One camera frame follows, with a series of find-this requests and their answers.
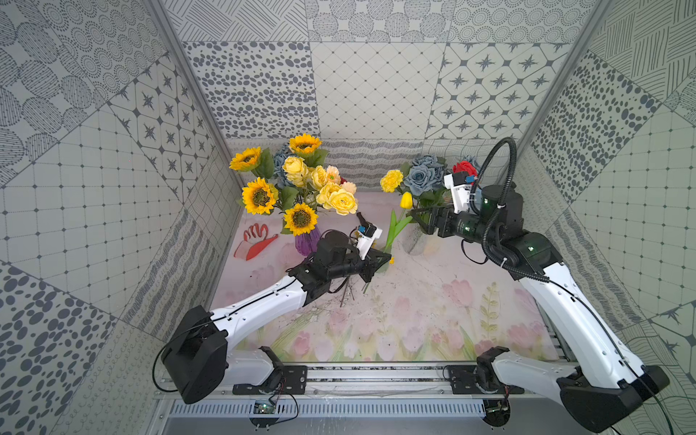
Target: purple vase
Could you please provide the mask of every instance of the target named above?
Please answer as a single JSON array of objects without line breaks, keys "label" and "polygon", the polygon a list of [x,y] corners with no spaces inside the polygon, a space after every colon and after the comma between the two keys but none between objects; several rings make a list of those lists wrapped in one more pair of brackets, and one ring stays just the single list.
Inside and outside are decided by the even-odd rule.
[{"label": "purple vase", "polygon": [[297,252],[306,257],[312,252],[317,251],[317,244],[319,243],[319,239],[321,237],[322,232],[319,231],[319,228],[314,227],[314,230],[311,230],[309,234],[300,234],[299,236],[295,236],[295,249]]}]

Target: flower bouquet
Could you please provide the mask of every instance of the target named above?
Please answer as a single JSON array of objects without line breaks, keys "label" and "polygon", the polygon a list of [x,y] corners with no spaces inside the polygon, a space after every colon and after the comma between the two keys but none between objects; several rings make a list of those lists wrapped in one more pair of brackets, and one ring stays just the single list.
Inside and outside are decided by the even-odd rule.
[{"label": "flower bouquet", "polygon": [[[467,157],[452,167],[452,172],[467,171],[470,177],[467,182],[473,182],[478,172],[478,163],[474,157]],[[401,195],[401,216],[397,219],[396,212],[392,210],[389,233],[385,245],[386,252],[391,252],[391,246],[399,233],[412,222],[411,216],[404,217],[408,209],[428,208],[434,205],[445,204],[445,194],[449,189],[444,187],[445,158],[425,155],[416,157],[401,165],[400,169],[393,169],[381,179],[380,185],[386,193],[398,191]]]},{"label": "flower bouquet", "polygon": [[328,150],[309,134],[290,139],[275,154],[269,149],[247,148],[230,162],[230,169],[251,172],[257,178],[242,189],[239,204],[252,214],[283,214],[281,234],[295,236],[295,248],[309,255],[317,248],[321,232],[318,212],[355,213],[357,187],[344,180],[335,166],[324,168]]}]

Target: table surface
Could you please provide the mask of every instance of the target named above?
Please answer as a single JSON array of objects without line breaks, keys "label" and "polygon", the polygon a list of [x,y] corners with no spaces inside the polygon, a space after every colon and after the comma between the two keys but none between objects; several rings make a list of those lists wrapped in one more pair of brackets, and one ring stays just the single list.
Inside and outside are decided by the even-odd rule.
[{"label": "table surface", "polygon": [[[401,211],[399,196],[363,192],[356,197],[363,216],[384,229],[377,242],[383,246],[391,210]],[[357,224],[353,214],[325,212],[317,227],[348,233]],[[255,226],[260,237],[244,240],[244,232]],[[302,261],[293,236],[279,234],[280,229],[278,212],[243,215],[212,308],[269,287]],[[407,254],[402,243],[414,230],[409,224],[397,237],[394,263],[376,274],[364,293],[355,276],[343,306],[343,291],[325,294],[250,334],[238,348],[270,346],[283,361],[467,361],[502,345],[531,358],[557,359],[534,299],[507,272],[491,262],[467,260],[458,237],[423,235],[422,253]],[[466,248],[473,259],[484,258],[480,246]]]}]

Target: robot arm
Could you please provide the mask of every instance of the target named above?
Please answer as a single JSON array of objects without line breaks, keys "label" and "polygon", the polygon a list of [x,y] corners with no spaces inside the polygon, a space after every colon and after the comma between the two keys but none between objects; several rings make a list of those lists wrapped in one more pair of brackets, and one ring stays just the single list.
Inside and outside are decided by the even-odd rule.
[{"label": "robot arm", "polygon": [[660,367],[645,366],[610,330],[552,243],[523,230],[523,200],[514,186],[502,207],[497,204],[502,186],[483,188],[480,214],[473,214],[466,203],[469,189],[461,183],[461,175],[459,185],[456,178],[448,183],[454,207],[416,209],[411,216],[428,234],[437,230],[440,237],[458,235],[470,243],[483,244],[487,227],[489,232],[495,227],[487,236],[494,240],[488,248],[498,257],[495,263],[507,264],[505,271],[536,299],[578,359],[578,364],[547,363],[494,347],[477,358],[483,389],[503,384],[528,389],[564,406],[586,429],[602,432],[669,385]]},{"label": "robot arm", "polygon": [[327,293],[333,279],[360,275],[366,283],[372,280],[391,255],[370,248],[381,230],[360,218],[361,239],[369,239],[369,245],[358,249],[342,232],[328,231],[315,253],[267,289],[212,313],[196,306],[184,315],[161,360],[185,403],[201,400],[218,385],[251,384],[266,391],[277,387],[283,364],[272,350],[235,347],[271,320]]}]

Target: red rose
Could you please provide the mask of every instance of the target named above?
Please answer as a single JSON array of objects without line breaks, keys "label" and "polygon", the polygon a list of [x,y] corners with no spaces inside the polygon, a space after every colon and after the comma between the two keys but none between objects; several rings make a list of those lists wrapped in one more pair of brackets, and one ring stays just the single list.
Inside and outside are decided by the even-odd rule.
[{"label": "red rose", "polygon": [[471,163],[469,163],[466,160],[463,160],[452,167],[452,172],[464,172],[464,171],[468,172],[469,175],[473,175],[474,177],[476,177],[478,175],[478,171],[476,170],[476,168],[474,168],[474,165],[472,165]]}]

